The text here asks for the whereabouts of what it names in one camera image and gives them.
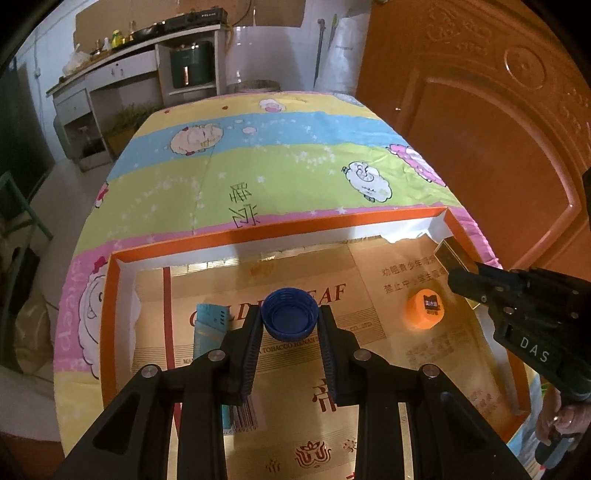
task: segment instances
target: potted plant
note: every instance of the potted plant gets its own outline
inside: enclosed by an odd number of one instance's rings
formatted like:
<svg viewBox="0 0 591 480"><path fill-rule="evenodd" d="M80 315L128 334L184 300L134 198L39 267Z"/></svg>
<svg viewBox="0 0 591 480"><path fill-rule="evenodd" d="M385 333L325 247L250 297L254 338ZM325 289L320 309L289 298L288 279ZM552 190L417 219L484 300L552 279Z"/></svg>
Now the potted plant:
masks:
<svg viewBox="0 0 591 480"><path fill-rule="evenodd" d="M157 110L151 103L138 106L132 103L113 116L113 126L103 136L115 157L121 155L137 130Z"/></svg>

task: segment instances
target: barcode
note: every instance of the barcode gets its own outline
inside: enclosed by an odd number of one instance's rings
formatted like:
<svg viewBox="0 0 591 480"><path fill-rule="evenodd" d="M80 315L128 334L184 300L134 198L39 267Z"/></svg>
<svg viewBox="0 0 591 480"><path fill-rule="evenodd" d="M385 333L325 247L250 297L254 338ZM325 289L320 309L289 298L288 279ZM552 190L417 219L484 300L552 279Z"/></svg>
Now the barcode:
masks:
<svg viewBox="0 0 591 480"><path fill-rule="evenodd" d="M246 398L246 401L240 407L231 405L229 408L232 427L229 429L224 429L224 435L234 435L235 433L251 432L258 428L255 407L252 402L252 397L250 395Z"/></svg>

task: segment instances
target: screw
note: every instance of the screw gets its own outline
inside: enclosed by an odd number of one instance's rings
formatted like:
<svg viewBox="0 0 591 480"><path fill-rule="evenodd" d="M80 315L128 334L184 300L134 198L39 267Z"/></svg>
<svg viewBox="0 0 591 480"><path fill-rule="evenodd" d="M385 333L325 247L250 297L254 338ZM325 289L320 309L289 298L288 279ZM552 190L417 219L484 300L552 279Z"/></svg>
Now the screw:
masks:
<svg viewBox="0 0 591 480"><path fill-rule="evenodd" d="M212 362L219 362L220 360L224 360L226 358L226 352L223 350L212 350L207 354L207 358L209 358Z"/></svg>
<svg viewBox="0 0 591 480"><path fill-rule="evenodd" d="M371 358L371 352L369 350L366 350L365 348L360 348L359 350L355 351L353 356L356 360L359 360L360 362L366 362Z"/></svg>
<svg viewBox="0 0 591 480"><path fill-rule="evenodd" d="M156 365L146 365L142 369L142 377L152 378L158 373L158 367Z"/></svg>
<svg viewBox="0 0 591 480"><path fill-rule="evenodd" d="M435 378L441 373L441 370L439 370L437 365L427 364L423 367L423 373L429 378Z"/></svg>

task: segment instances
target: drawer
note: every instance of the drawer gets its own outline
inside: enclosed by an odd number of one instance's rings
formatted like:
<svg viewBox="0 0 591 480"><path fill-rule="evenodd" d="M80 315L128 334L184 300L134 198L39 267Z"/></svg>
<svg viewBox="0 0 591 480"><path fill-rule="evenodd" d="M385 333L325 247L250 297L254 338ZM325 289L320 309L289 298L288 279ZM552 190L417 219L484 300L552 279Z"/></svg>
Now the drawer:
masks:
<svg viewBox="0 0 591 480"><path fill-rule="evenodd" d="M62 125L69 124L87 113L90 113L90 105L86 97L86 90L75 93L71 97L56 105L57 117Z"/></svg>
<svg viewBox="0 0 591 480"><path fill-rule="evenodd" d="M86 87L84 83L84 76L73 82L69 83L65 87L62 87L56 93L53 94L53 103L57 105L58 103L62 103L64 100L70 98L75 93L78 93L81 90L84 90Z"/></svg>
<svg viewBox="0 0 591 480"><path fill-rule="evenodd" d="M146 51L114 61L98 70L90 72L86 76L86 88L91 92L98 88L111 85L112 83L120 82L121 80L136 77L144 73L155 72L157 69L156 52L154 50Z"/></svg>

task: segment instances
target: blue stripe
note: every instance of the blue stripe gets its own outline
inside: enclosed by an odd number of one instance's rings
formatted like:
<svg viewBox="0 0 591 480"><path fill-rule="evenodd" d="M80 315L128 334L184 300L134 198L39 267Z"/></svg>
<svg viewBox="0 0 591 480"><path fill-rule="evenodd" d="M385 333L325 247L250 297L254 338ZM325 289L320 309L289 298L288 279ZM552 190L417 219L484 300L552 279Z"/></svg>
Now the blue stripe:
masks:
<svg viewBox="0 0 591 480"><path fill-rule="evenodd" d="M170 149L170 141L185 127L181 124L164 128L132 139L111 170L108 180L143 167L151 167L169 160L185 158ZM192 156L212 155L234 148L255 145L339 145L353 143L366 147L387 147L390 144L408 145L382 120L360 116L329 115L325 112L248 113L244 115L201 121L199 124L217 124L223 128L222 139L213 147ZM246 127L256 133L246 134Z"/></svg>

